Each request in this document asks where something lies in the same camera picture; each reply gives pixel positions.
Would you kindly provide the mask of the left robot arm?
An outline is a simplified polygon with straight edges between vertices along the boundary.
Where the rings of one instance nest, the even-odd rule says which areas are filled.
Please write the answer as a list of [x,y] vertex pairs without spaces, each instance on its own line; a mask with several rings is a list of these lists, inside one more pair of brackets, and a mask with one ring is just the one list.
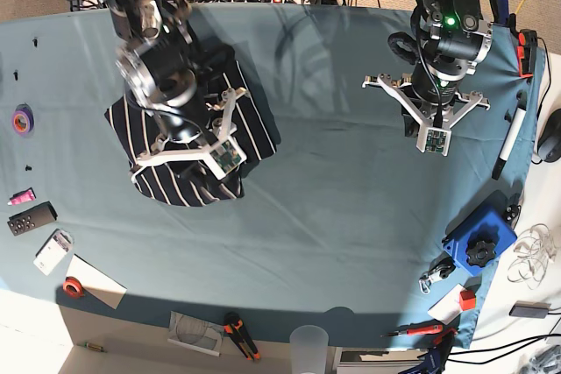
[[365,87],[382,89],[401,105],[405,134],[420,152],[447,155],[452,127],[473,109],[489,109],[478,91],[459,87],[488,55],[493,26],[480,0],[415,0],[410,32],[394,32],[391,51],[413,66],[395,80],[388,74],[366,76]]

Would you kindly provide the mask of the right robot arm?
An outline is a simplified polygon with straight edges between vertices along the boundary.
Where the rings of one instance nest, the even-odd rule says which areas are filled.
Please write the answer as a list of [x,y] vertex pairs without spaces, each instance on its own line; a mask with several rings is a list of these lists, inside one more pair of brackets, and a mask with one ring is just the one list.
[[187,0],[99,0],[111,13],[124,41],[117,68],[126,83],[127,105],[154,118],[154,142],[132,155],[131,178],[147,168],[204,164],[219,180],[247,157],[234,138],[233,113],[246,88],[226,88],[215,99],[201,91],[211,67],[188,18]]

